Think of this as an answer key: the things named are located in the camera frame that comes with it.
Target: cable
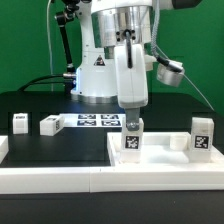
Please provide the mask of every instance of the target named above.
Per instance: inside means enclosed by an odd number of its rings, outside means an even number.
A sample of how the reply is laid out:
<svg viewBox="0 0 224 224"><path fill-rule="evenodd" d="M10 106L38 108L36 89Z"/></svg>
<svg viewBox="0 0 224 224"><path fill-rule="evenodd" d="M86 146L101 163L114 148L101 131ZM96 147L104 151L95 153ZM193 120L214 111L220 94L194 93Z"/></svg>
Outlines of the cable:
<svg viewBox="0 0 224 224"><path fill-rule="evenodd" d="M42 76L42 77L33 79L30 82L28 82L27 84L25 84L22 87L20 87L18 89L18 91L24 91L29 85L32 85L33 83L36 83L38 81L46 80L46 79L53 79L53 78L63 78L63 75L61 75L61 74L59 74L59 75L47 75L47 76Z"/></svg>
<svg viewBox="0 0 224 224"><path fill-rule="evenodd" d="M168 59L169 60L169 58L166 56L166 54L161 50L161 48L158 45L156 45L156 49L160 51L160 53L163 55L163 57L165 59Z"/></svg>
<svg viewBox="0 0 224 224"><path fill-rule="evenodd" d="M46 84L64 84L64 82L35 82L35 83L29 83L26 86L24 86L23 91L32 85L46 85Z"/></svg>
<svg viewBox="0 0 224 224"><path fill-rule="evenodd" d="M208 99L203 95L203 93L197 88L197 86L184 74L184 77L188 80L188 82L197 90L197 92L201 95L201 97L206 101L206 103L209 105L211 110L215 111L211 103L208 101Z"/></svg>
<svg viewBox="0 0 224 224"><path fill-rule="evenodd" d="M50 30L50 5L51 1L49 0L47 4L47 39L48 39L48 50L49 50L49 59L50 59L50 72L51 75L54 72L53 69L53 56L52 56L52 45L51 45L51 30Z"/></svg>
<svg viewBox="0 0 224 224"><path fill-rule="evenodd" d="M151 41L151 51L152 55L155 58L159 57L159 54L156 51L156 40L157 40L157 34L158 34L158 28L159 28L159 20L160 20L160 7L159 7L159 0L156 0L156 8L155 8L155 21L153 24L153 29L152 29L152 41Z"/></svg>

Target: white block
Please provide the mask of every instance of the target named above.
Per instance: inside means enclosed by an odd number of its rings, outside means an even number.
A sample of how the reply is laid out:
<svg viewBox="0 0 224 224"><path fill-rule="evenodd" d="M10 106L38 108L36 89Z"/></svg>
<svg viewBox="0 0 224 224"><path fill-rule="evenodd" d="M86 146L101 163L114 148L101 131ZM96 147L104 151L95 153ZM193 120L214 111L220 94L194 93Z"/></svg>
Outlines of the white block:
<svg viewBox="0 0 224 224"><path fill-rule="evenodd" d="M125 118L122 121L122 138L120 161L128 163L138 163L141 159L141 147L144 123L139 119L139 130L129 131L126 127Z"/></svg>
<svg viewBox="0 0 224 224"><path fill-rule="evenodd" d="M64 128L64 117L50 115L40 122L40 135L54 136Z"/></svg>
<svg viewBox="0 0 224 224"><path fill-rule="evenodd" d="M192 118L190 160L201 158L201 161L209 162L213 141L214 122L210 118Z"/></svg>
<svg viewBox="0 0 224 224"><path fill-rule="evenodd" d="M28 114L19 113L13 116L13 134L28 133Z"/></svg>
<svg viewBox="0 0 224 224"><path fill-rule="evenodd" d="M171 135L170 149L187 150L188 149L188 135L185 133Z"/></svg>

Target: white platform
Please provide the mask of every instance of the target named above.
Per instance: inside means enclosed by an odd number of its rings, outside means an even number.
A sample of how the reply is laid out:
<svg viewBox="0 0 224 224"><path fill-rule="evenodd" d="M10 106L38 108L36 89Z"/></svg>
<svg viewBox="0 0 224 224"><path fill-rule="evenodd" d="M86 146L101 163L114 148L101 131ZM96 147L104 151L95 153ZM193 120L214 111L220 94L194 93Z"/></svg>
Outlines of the white platform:
<svg viewBox="0 0 224 224"><path fill-rule="evenodd" d="M111 167L2 168L0 194L223 190L224 156L212 147L209 162L192 160L188 150L170 150L171 134L144 133L140 163L120 163L121 133L108 133Z"/></svg>

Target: green backdrop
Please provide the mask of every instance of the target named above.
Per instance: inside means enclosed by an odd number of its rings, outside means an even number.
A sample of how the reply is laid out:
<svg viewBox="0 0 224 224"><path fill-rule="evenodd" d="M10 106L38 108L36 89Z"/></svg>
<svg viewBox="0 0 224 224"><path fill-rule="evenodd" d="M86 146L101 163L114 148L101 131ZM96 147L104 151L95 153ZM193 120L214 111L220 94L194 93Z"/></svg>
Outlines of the green backdrop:
<svg viewBox="0 0 224 224"><path fill-rule="evenodd" d="M48 0L14 0L1 3L0 92L17 90L33 78L50 74L46 13ZM63 73L66 63L59 29L54 20L63 10L61 1L51 6L54 73ZM224 1L203 0L194 9L163 11L158 44L174 60L184 63L186 75L224 115ZM76 19L68 24L75 66L81 63L81 33ZM148 74L152 92L181 92L203 99L184 80L179 88L167 87ZM50 86L30 90L50 90Z"/></svg>

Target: white box with marker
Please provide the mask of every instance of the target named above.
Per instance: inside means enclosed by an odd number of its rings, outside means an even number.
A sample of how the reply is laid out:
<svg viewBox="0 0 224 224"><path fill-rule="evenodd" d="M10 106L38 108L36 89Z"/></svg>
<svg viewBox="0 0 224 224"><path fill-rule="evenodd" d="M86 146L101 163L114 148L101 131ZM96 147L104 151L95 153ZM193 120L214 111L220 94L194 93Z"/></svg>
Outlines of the white box with marker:
<svg viewBox="0 0 224 224"><path fill-rule="evenodd" d="M120 161L128 163L138 163L141 159L142 136L144 123L139 119L139 130L129 131L126 127L125 118L122 121L122 138Z"/></svg>
<svg viewBox="0 0 224 224"><path fill-rule="evenodd" d="M13 115L13 134L28 133L28 114L19 113Z"/></svg>
<svg viewBox="0 0 224 224"><path fill-rule="evenodd" d="M40 122L40 135L54 136L64 128L64 117L50 115Z"/></svg>
<svg viewBox="0 0 224 224"><path fill-rule="evenodd" d="M213 142L214 122L211 118L192 118L190 160L210 162Z"/></svg>

